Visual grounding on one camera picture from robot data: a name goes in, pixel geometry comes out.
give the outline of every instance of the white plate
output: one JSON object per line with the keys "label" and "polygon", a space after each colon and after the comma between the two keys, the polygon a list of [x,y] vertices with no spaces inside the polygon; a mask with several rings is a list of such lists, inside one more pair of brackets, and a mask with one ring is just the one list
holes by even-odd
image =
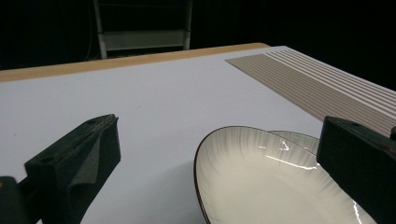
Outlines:
{"label": "white plate", "polygon": [[317,138],[300,133],[214,131],[194,164],[206,222],[375,223],[317,164],[317,148]]}

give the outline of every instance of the table surface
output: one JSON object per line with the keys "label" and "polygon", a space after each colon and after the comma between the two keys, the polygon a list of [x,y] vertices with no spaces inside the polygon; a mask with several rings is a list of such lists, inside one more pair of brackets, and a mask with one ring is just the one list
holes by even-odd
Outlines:
{"label": "table surface", "polygon": [[319,137],[322,122],[225,60],[256,43],[0,72],[0,175],[80,123],[119,117],[121,162],[82,223],[205,223],[193,183],[201,141],[227,126]]}

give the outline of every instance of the grooved white panel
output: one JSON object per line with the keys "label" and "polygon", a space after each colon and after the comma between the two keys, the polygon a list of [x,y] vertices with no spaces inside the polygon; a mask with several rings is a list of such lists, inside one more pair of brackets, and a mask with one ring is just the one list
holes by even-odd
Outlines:
{"label": "grooved white panel", "polygon": [[323,121],[350,119],[389,136],[396,125],[396,92],[354,77],[293,49],[226,60]]}

